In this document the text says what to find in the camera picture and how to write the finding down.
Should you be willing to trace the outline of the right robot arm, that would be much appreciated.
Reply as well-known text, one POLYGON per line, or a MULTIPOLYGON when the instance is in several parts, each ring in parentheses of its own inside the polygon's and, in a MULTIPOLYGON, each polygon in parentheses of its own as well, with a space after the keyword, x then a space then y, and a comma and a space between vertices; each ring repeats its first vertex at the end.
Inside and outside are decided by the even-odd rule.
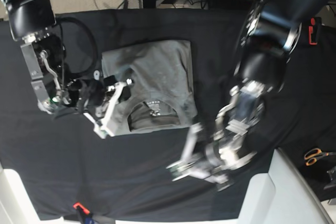
POLYGON ((61 108, 83 114, 96 127, 103 128, 123 90, 132 84, 104 79, 98 70, 99 52, 91 30, 74 17, 55 16, 50 0, 1 0, 12 38, 22 41, 21 51, 31 77, 38 107, 52 115, 61 108), (92 48, 91 63, 85 70, 72 72, 66 63, 64 33, 51 29, 72 23, 82 29, 92 48))

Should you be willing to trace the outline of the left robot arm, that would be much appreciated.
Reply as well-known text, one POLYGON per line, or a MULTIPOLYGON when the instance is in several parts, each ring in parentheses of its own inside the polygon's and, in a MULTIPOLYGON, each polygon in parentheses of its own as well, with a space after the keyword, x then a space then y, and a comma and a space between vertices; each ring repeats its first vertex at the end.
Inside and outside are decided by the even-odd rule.
POLYGON ((203 138, 200 123, 190 127, 180 160, 169 166, 174 180, 193 177, 223 190, 260 158, 247 148, 245 139, 265 111, 264 95, 283 87, 303 22, 327 2, 255 0, 236 44, 237 84, 229 92, 229 103, 219 110, 211 138, 203 138))

